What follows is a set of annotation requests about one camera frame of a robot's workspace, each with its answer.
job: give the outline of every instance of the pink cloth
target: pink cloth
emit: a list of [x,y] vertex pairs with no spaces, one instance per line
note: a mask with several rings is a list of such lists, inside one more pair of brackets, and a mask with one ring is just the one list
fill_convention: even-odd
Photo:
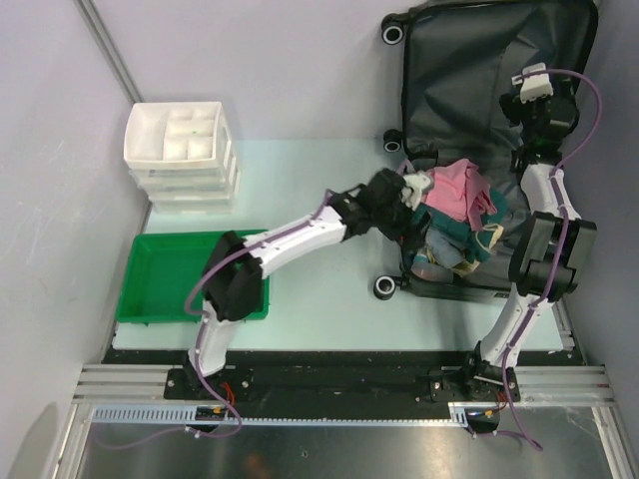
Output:
[[483,229],[481,215],[497,213],[490,200],[490,183],[479,174],[475,163],[464,158],[448,167],[435,167],[431,173],[435,185],[423,203],[457,222],[469,223],[474,232]]

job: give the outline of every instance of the suitcase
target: suitcase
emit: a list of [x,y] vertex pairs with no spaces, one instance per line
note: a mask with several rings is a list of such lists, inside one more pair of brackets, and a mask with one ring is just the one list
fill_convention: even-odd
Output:
[[387,130],[383,148],[403,151],[424,170],[471,159],[506,196],[508,213],[496,254],[464,279],[425,281],[410,272],[412,251],[403,250],[401,274],[380,276],[373,284],[377,297],[388,299],[397,286],[451,299],[508,296],[510,256],[530,211],[511,165],[519,130],[503,115],[499,97],[526,66],[582,73],[597,23],[592,0],[431,0],[384,17],[381,40],[403,45],[403,80],[401,130]]

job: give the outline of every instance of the gray floor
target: gray floor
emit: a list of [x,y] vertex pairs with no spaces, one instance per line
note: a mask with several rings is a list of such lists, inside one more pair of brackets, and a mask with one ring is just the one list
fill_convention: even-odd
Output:
[[[229,439],[173,433],[125,451],[90,439],[83,479],[203,478],[611,478],[590,409],[522,411],[538,453],[510,438],[473,440],[435,427],[247,427]],[[128,443],[166,426],[94,425],[108,444]],[[504,414],[502,429],[512,429]]]

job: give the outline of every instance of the green plastic bin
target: green plastic bin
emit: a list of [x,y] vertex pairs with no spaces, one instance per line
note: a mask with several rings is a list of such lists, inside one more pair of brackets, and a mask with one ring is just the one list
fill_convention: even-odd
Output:
[[[245,237],[264,230],[238,232]],[[120,293],[116,319],[119,322],[197,322],[198,316],[184,312],[184,301],[202,277],[202,271],[225,232],[138,235],[133,240],[127,272]],[[193,308],[202,305],[198,293]],[[260,309],[247,319],[264,319],[269,313],[269,279]]]

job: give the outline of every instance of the white wall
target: white wall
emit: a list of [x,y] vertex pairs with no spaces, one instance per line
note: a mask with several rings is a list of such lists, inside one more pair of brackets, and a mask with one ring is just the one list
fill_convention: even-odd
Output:
[[[603,120],[593,141],[567,167],[566,182],[577,210],[599,229],[582,282],[569,297],[573,323],[591,361],[606,364],[639,455],[637,52],[639,4],[604,2],[586,71],[601,89]],[[592,96],[582,98],[587,98],[587,108],[578,132],[586,131],[592,120]]]
[[399,126],[415,0],[96,0],[146,101],[222,100],[237,139],[369,138]]
[[104,337],[144,198],[122,161],[130,106],[73,2],[1,2],[0,63],[0,477],[26,479]]

